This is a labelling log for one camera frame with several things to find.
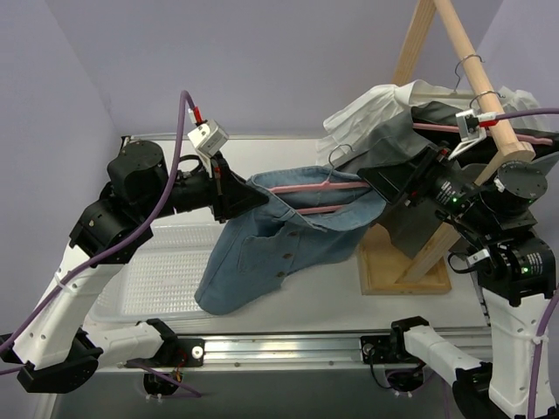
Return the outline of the grey pleated skirt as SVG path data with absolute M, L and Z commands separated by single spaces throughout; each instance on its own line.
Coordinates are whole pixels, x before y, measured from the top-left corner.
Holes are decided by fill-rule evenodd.
M 401 191 L 430 151 L 445 144 L 453 148 L 459 144 L 457 133 L 412 125 L 456 127 L 458 111 L 437 101 L 403 111 L 370 130 L 363 143 L 353 146 L 337 167 L 341 172 L 364 174 L 366 181 L 372 181 L 389 204 L 379 223 L 389 232 L 392 245 L 408 258 L 414 258 L 427 244 L 441 220 L 430 202 L 406 209 Z

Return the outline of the white plastic basket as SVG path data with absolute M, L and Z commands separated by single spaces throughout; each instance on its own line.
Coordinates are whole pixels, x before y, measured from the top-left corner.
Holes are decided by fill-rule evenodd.
M 154 236 L 111 279 L 89 317 L 102 323 L 208 318 L 195 292 L 222 229 L 215 224 L 155 226 Z

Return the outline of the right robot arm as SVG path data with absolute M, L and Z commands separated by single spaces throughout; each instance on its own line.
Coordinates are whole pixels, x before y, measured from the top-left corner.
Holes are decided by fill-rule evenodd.
M 535 233 L 530 207 L 548 188 L 530 163 L 503 163 L 483 184 L 455 169 L 446 148 L 401 164 L 360 168 L 358 175 L 389 203 L 429 202 L 467 242 L 466 273 L 477 277 L 490 319 L 492 358 L 453 345 L 419 316 L 394 321 L 389 334 L 362 343 L 371 366 L 428 367 L 452 389 L 466 418 L 555 418 L 549 384 L 549 318 L 558 302 L 556 257 Z

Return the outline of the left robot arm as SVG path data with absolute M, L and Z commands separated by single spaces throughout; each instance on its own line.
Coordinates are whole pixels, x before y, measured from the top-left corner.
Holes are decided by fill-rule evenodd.
M 160 319 L 113 331 L 87 329 L 85 319 L 109 282 L 153 236 L 160 217 L 209 208 L 219 222 L 267 203 L 267 196 L 236 175 L 221 154 L 210 168 L 168 169 L 151 141 L 125 146 L 108 164 L 108 183 L 73 227 L 59 269 L 33 317 L 1 338 L 1 358 L 12 363 L 25 391 L 66 394 L 100 368 L 139 362 L 178 363 L 183 345 Z

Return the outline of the white skirt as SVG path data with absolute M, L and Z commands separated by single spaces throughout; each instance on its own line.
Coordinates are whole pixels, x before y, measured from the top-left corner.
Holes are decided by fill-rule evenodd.
M 474 92 L 471 90 L 433 86 L 421 79 L 402 86 L 373 86 L 323 121 L 327 135 L 317 141 L 316 163 L 326 165 L 329 160 L 339 162 L 349 152 L 346 145 L 355 148 L 373 128 L 414 106 L 437 101 L 466 110 L 473 99 Z

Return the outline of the aluminium front rail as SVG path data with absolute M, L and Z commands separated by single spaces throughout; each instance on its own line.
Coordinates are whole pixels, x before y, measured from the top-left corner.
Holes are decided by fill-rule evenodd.
M 366 363 L 369 352 L 390 349 L 388 333 L 303 333 L 294 335 L 204 336 L 179 338 L 187 367 L 248 367 L 263 364 L 269 368 L 297 363 L 337 365 Z

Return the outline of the blue denim skirt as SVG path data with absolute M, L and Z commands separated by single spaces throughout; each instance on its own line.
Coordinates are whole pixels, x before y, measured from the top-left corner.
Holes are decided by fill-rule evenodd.
M 295 272 L 348 259 L 386 202 L 370 188 L 275 195 L 272 188 L 357 182 L 358 176 L 310 166 L 265 172 L 247 183 L 269 202 L 228 221 L 195 292 L 212 315 L 238 310 L 279 290 Z

